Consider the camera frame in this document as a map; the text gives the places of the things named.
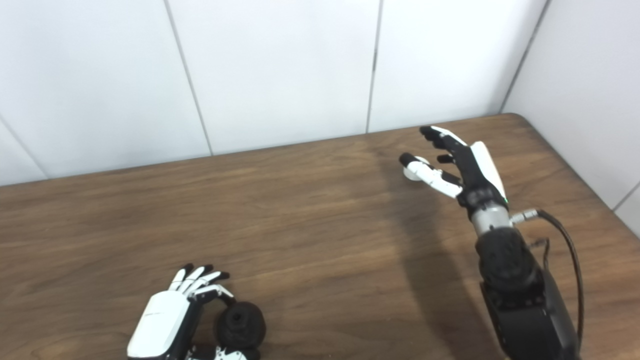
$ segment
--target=robotic arm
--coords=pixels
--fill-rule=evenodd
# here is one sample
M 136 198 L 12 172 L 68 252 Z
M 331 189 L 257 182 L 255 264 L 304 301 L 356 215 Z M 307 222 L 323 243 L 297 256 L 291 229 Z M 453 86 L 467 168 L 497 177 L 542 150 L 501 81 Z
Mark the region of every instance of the robotic arm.
M 151 297 L 127 347 L 128 360 L 259 360 L 266 334 L 260 309 L 237 302 L 222 285 L 226 272 L 205 265 L 183 266 L 169 289 Z M 227 305 L 217 323 L 218 346 L 192 345 L 202 307 L 214 299 Z
M 484 143 L 469 146 L 452 132 L 436 126 L 423 126 L 420 132 L 437 149 L 449 152 L 437 160 L 455 164 L 461 178 L 407 152 L 400 156 L 404 174 L 457 199 L 467 209 L 478 236 L 476 251 L 483 278 L 480 288 L 503 351 L 512 360 L 579 359 L 584 316 L 582 279 L 575 248 L 562 225 L 542 210 L 509 216 L 502 180 Z M 540 267 L 514 227 L 538 217 L 560 229 L 572 251 L 579 287 L 577 332 L 547 268 L 548 240 L 543 241 L 545 261 Z

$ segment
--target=black cable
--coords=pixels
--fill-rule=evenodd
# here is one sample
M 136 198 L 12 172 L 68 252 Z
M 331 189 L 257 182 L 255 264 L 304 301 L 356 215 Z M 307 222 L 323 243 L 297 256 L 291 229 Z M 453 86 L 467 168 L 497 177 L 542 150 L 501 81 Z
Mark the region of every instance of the black cable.
M 535 247 L 540 247 L 542 245 L 545 246 L 545 253 L 544 255 L 542 255 L 542 263 L 545 267 L 545 270 L 549 270 L 549 249 L 551 248 L 551 241 L 549 241 L 548 238 L 538 239 L 534 243 L 530 244 L 529 248 L 532 249 Z
M 584 288 L 582 286 L 582 272 L 580 271 L 580 261 L 578 260 L 578 253 L 575 250 L 575 246 L 573 245 L 573 240 L 571 240 L 571 236 L 567 233 L 562 223 L 558 221 L 558 219 L 554 218 L 551 214 L 547 213 L 544 210 L 538 209 L 538 216 L 540 218 L 545 219 L 551 225 L 553 225 L 556 229 L 560 231 L 564 240 L 566 240 L 566 244 L 569 247 L 569 251 L 571 252 L 571 259 L 573 260 L 573 270 L 575 271 L 575 280 L 578 283 L 578 351 L 580 351 L 580 346 L 582 345 L 582 332 L 584 328 Z

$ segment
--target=cable connector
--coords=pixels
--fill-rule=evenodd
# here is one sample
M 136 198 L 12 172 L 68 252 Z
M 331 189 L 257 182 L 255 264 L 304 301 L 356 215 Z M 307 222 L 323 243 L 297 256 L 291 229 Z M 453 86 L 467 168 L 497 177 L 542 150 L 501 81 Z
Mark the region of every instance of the cable connector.
M 519 224 L 521 222 L 533 220 L 535 218 L 538 218 L 538 210 L 529 209 L 529 210 L 525 210 L 525 211 L 523 211 L 521 213 L 517 213 L 517 214 L 513 215 L 511 217 L 511 223 L 513 223 L 515 225 L 515 224 Z

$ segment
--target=black ball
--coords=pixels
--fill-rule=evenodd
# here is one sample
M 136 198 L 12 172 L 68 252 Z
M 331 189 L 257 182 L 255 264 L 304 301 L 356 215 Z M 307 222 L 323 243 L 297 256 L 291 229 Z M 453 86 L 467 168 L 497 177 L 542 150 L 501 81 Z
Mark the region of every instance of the black ball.
M 257 348 L 267 333 L 262 311 L 250 302 L 236 302 L 226 308 L 216 328 L 220 346 L 236 349 Z

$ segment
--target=wooden table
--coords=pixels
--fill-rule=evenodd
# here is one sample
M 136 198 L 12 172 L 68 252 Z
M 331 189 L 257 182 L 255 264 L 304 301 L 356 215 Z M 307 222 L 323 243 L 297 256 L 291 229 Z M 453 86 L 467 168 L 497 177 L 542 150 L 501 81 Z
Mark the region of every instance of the wooden table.
M 637 238 L 521 117 L 446 127 L 486 142 L 512 209 L 544 208 L 572 234 L 584 359 L 639 359 Z M 149 296 L 193 262 L 262 308 L 264 359 L 503 359 L 466 212 L 406 180 L 403 151 L 441 153 L 409 128 L 0 188 L 0 358 L 124 359 Z M 575 315 L 562 238 L 520 229 L 552 237 Z

